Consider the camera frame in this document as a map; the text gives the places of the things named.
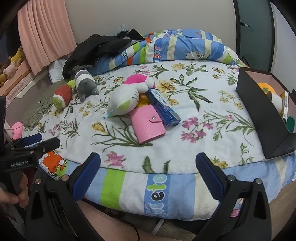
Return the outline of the striped blue cartoon quilt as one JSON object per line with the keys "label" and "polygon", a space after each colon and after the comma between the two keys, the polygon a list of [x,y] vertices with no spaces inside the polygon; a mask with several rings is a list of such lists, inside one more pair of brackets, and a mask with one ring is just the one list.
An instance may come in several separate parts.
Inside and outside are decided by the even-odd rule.
{"label": "striped blue cartoon quilt", "polygon": [[[236,93],[243,63],[216,36],[190,29],[148,34],[144,41],[91,70],[99,95],[84,102],[75,95],[64,110],[51,108],[35,130],[44,139],[58,137],[60,147],[41,159],[53,179],[72,171],[93,152],[101,167],[86,198],[108,208],[166,219],[207,219],[215,201],[196,166],[205,153],[227,175],[260,178],[269,201],[295,179],[295,154],[263,155],[255,125]],[[106,118],[113,98],[123,96],[130,76],[154,84],[162,102],[180,117],[154,140],[143,117],[134,128],[128,115]]]}

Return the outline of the red green plush toy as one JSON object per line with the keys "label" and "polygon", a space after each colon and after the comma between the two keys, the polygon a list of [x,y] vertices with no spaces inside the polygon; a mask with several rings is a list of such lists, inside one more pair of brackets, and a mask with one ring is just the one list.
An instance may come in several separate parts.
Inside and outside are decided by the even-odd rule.
{"label": "red green plush toy", "polygon": [[53,105],[58,110],[67,107],[73,97],[75,90],[75,80],[70,80],[67,84],[60,86],[53,95]]}

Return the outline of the orange plush in box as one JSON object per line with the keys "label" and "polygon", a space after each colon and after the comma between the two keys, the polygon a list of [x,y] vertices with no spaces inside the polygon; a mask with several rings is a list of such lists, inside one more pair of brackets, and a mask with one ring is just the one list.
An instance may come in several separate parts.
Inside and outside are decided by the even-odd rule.
{"label": "orange plush in box", "polygon": [[266,94],[268,99],[274,105],[276,110],[281,113],[283,102],[282,98],[276,94],[275,90],[267,83],[258,83],[258,86],[262,89],[262,91]]}

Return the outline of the olive green cloth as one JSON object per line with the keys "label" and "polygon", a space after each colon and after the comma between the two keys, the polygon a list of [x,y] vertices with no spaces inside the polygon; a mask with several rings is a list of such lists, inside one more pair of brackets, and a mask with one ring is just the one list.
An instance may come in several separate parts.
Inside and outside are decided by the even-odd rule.
{"label": "olive green cloth", "polygon": [[62,80],[51,84],[44,91],[41,91],[41,94],[34,99],[32,104],[29,104],[29,107],[21,118],[21,122],[25,128],[32,130],[42,117],[46,113],[49,113],[53,105],[52,99],[54,92],[64,84],[67,84],[67,81]]}

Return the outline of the floral white blanket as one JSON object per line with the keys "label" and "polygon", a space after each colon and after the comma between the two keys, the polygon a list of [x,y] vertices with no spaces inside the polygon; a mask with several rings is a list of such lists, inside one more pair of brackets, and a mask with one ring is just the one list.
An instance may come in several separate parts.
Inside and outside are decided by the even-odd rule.
{"label": "floral white blanket", "polygon": [[24,133],[57,137],[66,160],[97,153],[102,167],[136,173],[196,173],[199,153],[220,168],[263,161],[238,75],[237,65],[206,60],[120,68],[95,78],[99,95],[74,95]]}

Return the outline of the grey striped plush toy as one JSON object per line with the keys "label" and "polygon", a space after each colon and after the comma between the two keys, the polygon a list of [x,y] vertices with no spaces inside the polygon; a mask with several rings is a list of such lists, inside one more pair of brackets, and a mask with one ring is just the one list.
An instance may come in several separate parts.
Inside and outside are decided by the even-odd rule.
{"label": "grey striped plush toy", "polygon": [[75,75],[75,90],[81,103],[91,95],[99,95],[93,76],[85,69],[79,70]]}

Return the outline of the white pink plush toy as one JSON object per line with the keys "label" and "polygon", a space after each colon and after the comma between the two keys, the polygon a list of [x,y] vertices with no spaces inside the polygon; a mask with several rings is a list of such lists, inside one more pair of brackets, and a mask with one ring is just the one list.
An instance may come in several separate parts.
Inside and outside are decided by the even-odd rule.
{"label": "white pink plush toy", "polygon": [[104,119],[128,114],[137,106],[140,94],[146,93],[149,89],[155,87],[156,84],[152,78],[143,74],[131,75],[110,94]]}

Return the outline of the black jacket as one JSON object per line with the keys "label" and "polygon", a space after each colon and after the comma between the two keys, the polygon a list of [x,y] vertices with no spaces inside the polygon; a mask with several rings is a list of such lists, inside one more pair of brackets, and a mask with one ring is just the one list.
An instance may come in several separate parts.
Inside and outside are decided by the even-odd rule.
{"label": "black jacket", "polygon": [[79,67],[93,66],[102,57],[115,57],[133,41],[143,41],[144,37],[135,29],[121,28],[114,35],[93,34],[80,43],[65,62],[62,76],[69,79]]}

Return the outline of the brown plush on shelf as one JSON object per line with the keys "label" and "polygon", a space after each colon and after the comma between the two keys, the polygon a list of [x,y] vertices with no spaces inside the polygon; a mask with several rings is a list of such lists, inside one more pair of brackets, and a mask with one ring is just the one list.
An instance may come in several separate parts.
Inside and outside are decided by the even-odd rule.
{"label": "brown plush on shelf", "polygon": [[1,62],[0,63],[0,83],[1,87],[4,85],[4,83],[7,80],[6,75],[4,74],[4,70],[10,65],[11,63],[11,56],[8,56],[8,59],[6,62]]}

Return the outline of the yellow plush on shelf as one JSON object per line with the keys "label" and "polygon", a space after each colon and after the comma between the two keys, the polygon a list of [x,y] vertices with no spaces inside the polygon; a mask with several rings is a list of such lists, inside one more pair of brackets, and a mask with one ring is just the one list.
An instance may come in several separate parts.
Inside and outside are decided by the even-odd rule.
{"label": "yellow plush on shelf", "polygon": [[20,66],[20,64],[22,63],[22,61],[25,60],[25,54],[23,52],[23,48],[22,46],[20,46],[16,52],[16,54],[11,58],[11,61],[15,63],[15,65],[17,67]]}

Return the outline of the yellow toast bread packet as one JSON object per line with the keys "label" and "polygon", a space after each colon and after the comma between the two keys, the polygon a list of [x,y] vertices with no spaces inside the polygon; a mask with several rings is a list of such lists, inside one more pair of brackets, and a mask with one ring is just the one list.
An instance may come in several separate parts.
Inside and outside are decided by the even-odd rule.
{"label": "yellow toast bread packet", "polygon": [[149,105],[149,104],[151,104],[151,103],[150,103],[150,100],[148,99],[148,97],[144,93],[140,93],[136,108],[141,108],[141,107]]}

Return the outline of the white pillow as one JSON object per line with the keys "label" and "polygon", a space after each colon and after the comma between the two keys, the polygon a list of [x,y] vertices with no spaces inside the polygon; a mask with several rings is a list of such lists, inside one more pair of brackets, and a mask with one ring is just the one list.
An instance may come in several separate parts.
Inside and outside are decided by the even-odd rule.
{"label": "white pillow", "polygon": [[62,72],[66,59],[58,59],[49,65],[49,78],[51,83],[56,83],[64,79]]}

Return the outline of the white box in bin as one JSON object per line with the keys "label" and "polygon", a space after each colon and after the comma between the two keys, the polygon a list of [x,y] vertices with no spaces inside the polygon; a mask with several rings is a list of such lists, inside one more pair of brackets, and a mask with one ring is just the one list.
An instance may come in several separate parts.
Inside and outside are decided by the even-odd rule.
{"label": "white box in bin", "polygon": [[281,100],[282,100],[282,108],[281,108],[281,112],[280,112],[280,116],[281,118],[286,121],[288,118],[288,98],[289,98],[289,94],[287,91],[284,91],[281,95]]}

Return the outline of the dark green door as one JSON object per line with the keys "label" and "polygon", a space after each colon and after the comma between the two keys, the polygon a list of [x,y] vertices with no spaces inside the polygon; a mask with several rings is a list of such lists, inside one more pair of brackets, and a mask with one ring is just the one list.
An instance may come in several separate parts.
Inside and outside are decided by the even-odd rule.
{"label": "dark green door", "polygon": [[253,69],[270,71],[275,46],[274,19],[270,1],[234,1],[236,53]]}

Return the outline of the pink curtain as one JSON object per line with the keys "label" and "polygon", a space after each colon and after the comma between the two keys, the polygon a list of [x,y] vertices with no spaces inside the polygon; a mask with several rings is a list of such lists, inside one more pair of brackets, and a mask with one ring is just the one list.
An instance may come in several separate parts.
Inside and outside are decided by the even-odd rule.
{"label": "pink curtain", "polygon": [[18,12],[18,31],[34,75],[74,51],[76,42],[64,1],[28,1]]}

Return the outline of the black storage box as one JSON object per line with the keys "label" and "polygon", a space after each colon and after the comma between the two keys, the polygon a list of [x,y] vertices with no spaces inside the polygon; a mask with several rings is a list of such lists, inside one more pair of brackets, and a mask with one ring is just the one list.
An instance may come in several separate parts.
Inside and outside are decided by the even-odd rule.
{"label": "black storage box", "polygon": [[269,84],[277,94],[288,89],[272,73],[241,67],[236,92],[255,126],[262,150],[267,159],[295,151],[295,131],[290,132],[274,104],[260,88]]}

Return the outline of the pink plush on shelf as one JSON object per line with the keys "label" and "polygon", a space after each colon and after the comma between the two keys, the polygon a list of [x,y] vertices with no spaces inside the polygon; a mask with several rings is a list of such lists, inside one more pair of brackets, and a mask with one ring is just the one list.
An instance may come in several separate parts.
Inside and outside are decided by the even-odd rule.
{"label": "pink plush on shelf", "polygon": [[15,61],[11,61],[10,65],[4,69],[3,74],[7,79],[10,79],[16,73],[17,69],[18,66],[16,65]]}

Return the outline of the pink snap wallet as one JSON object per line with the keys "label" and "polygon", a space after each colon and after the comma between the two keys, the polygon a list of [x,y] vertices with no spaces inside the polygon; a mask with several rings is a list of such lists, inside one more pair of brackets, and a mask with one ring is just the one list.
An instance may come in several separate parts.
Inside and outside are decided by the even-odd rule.
{"label": "pink snap wallet", "polygon": [[129,116],[139,144],[162,137],[166,133],[162,119],[151,104],[135,108]]}

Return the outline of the blue medicine box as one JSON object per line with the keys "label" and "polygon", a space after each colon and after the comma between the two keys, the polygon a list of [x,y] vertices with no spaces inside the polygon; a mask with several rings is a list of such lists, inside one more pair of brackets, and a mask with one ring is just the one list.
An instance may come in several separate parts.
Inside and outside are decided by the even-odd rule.
{"label": "blue medicine box", "polygon": [[160,116],[165,126],[176,126],[180,123],[180,116],[172,109],[169,102],[158,89],[150,88],[145,95],[150,100],[154,109]]}

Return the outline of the pink toy at bedside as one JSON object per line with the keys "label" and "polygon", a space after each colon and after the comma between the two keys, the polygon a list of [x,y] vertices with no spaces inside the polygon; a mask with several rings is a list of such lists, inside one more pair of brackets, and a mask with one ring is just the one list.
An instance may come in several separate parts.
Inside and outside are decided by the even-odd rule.
{"label": "pink toy at bedside", "polygon": [[16,122],[11,127],[5,129],[5,131],[10,138],[17,140],[22,137],[23,128],[24,126],[21,122]]}

